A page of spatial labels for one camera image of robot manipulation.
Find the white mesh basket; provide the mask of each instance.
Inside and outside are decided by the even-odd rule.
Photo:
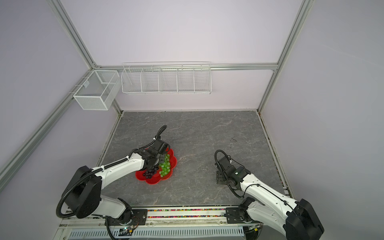
[[[108,110],[120,90],[115,70],[93,70],[73,97],[84,110]]]
[[[121,73],[122,91],[126,94],[211,93],[209,66],[134,67]]]

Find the rectangular mesh basket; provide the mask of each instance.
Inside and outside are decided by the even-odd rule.
[[[121,73],[122,91],[126,94],[211,93],[209,66],[134,67]]]
[[[115,70],[93,70],[73,97],[84,110],[108,110],[121,86]]]

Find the gray marble tabletop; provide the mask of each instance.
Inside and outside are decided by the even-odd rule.
[[[104,188],[103,195],[120,197],[134,207],[238,205],[241,199],[226,185],[216,184],[214,153],[217,149],[231,155],[264,183],[283,192],[254,111],[125,112],[103,164],[121,159],[133,148],[148,144],[164,124],[168,127],[161,139],[171,145],[177,158],[172,176],[149,185],[131,173]]]

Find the red plate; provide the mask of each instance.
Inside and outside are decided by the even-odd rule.
[[[147,179],[145,176],[143,176],[143,173],[145,173],[146,170],[136,171],[136,173],[135,173],[136,178],[140,181],[145,181],[146,183],[148,183],[150,185],[157,184],[158,182],[160,182],[160,180],[168,179],[172,175],[173,168],[177,164],[177,159],[173,155],[172,149],[169,150],[168,154],[169,154],[170,172],[167,175],[165,175],[164,177],[161,177],[159,174],[159,172],[161,171],[161,167],[159,167],[158,171],[155,173],[155,175],[153,175],[153,177],[151,179]]]

